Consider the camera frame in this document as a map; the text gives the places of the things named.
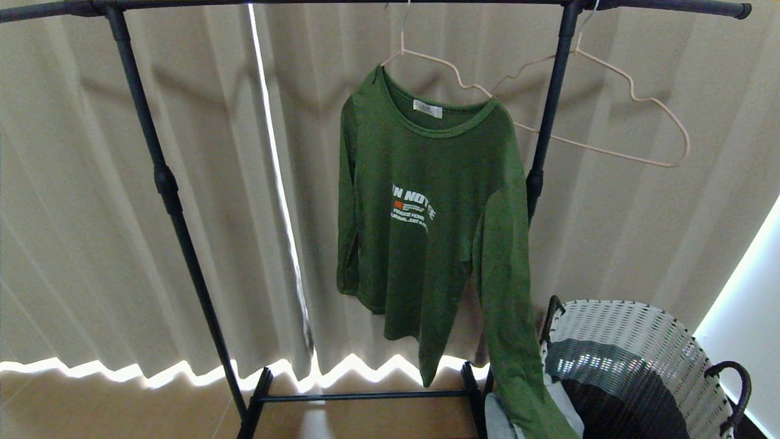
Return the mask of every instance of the basket handle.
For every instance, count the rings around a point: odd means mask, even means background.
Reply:
[[[734,413],[732,413],[732,415],[721,424],[721,436],[723,436],[723,433],[725,433],[726,430],[728,430],[730,427],[734,427],[736,430],[736,426],[739,425],[739,421],[741,421],[742,417],[745,415],[747,401],[750,399],[750,392],[753,390],[753,386],[750,383],[750,374],[747,372],[747,369],[745,369],[744,366],[737,362],[720,362],[707,369],[704,372],[704,375],[706,377],[714,377],[719,375],[720,372],[723,372],[723,369],[736,370],[736,372],[739,374],[739,378],[742,380],[742,390],[739,393],[739,401],[736,403],[736,405],[734,405]]]
[[[563,307],[561,299],[558,296],[553,295],[550,298],[550,305],[547,306],[547,315],[544,318],[544,326],[541,328],[541,337],[539,337],[539,344],[547,341],[550,342],[550,329],[552,328],[552,317],[555,312],[561,310],[561,314],[566,312],[566,308]]]

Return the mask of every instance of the black metal rack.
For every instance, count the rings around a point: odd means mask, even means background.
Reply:
[[[406,2],[406,0],[390,0],[390,2]],[[572,38],[576,27],[577,16],[584,9],[593,9],[596,0],[415,0],[415,3],[509,3],[509,4],[545,4],[563,6],[561,26],[558,32],[558,47],[555,52],[555,61],[552,67],[550,86],[547,100],[544,104],[539,137],[537,139],[534,164],[531,166],[526,179],[528,191],[528,216],[533,217],[537,200],[541,195],[544,182],[544,159],[547,155],[547,147],[550,143],[552,124],[555,112],[558,108],[558,100],[561,94],[563,76],[566,72],[566,62],[569,58]],[[247,407],[241,390],[239,389],[236,373],[230,364],[225,339],[219,326],[214,305],[208,294],[208,288],[200,269],[197,254],[193,246],[190,232],[179,199],[176,179],[165,162],[160,147],[157,131],[154,128],[151,112],[147,102],[144,86],[141,82],[136,65],[133,46],[130,42],[130,34],[125,21],[125,11],[134,9],[171,8],[182,6],[200,5],[239,5],[239,4],[321,4],[321,3],[384,3],[380,0],[65,0],[61,2],[44,3],[38,5],[21,6],[0,10],[0,23],[8,23],[23,20],[45,18],[49,16],[103,16],[108,19],[111,30],[119,49],[119,56],[125,70],[127,84],[133,103],[136,107],[141,130],[144,132],[147,148],[154,167],[154,182],[162,196],[165,210],[171,216],[176,236],[179,239],[187,268],[190,271],[195,292],[200,300],[208,329],[217,349],[217,355],[225,370],[225,378],[236,403],[236,408],[241,417],[241,429],[238,438],[248,439],[254,435],[257,422],[260,419],[263,406],[266,402],[301,402],[301,401],[332,401],[353,399],[386,399],[386,398],[443,398],[466,397],[469,400],[473,414],[474,424],[480,439],[487,438],[484,422],[483,394],[480,392],[477,382],[472,374],[471,365],[466,362],[461,369],[464,388],[451,391],[407,391],[407,392],[375,392],[362,394],[313,394],[313,395],[269,395],[273,375],[266,367],[257,383],[257,387]],[[600,0],[598,10],[613,9],[617,7],[635,7],[646,9],[666,9],[672,11],[696,12],[711,15],[730,16],[738,20],[746,18],[751,11],[749,3],[731,3],[713,0]],[[489,393],[493,387],[492,373],[488,373],[484,394]]]

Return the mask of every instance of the woven basket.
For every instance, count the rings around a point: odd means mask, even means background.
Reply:
[[[580,414],[585,439],[733,438],[750,397],[742,366],[713,366],[677,319],[641,303],[562,304],[553,296],[541,355]],[[734,406],[718,379],[727,367],[743,379]]]

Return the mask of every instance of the green shirt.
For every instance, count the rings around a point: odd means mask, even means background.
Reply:
[[[523,164],[503,106],[423,101],[378,66],[342,109],[339,166],[339,290],[385,314],[389,340],[420,342],[428,386],[474,276],[509,418],[528,439],[576,437],[542,379]]]

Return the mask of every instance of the shirt label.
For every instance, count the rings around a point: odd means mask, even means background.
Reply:
[[[412,102],[412,108],[419,112],[424,112],[429,116],[433,116],[436,119],[441,119],[441,107],[435,105],[428,105],[425,102],[418,101],[417,99]]]
[[[415,192],[408,191],[402,187],[392,185],[392,210],[390,217],[394,220],[404,223],[417,224],[428,232],[428,222],[436,216],[436,211],[428,201],[428,197]]]

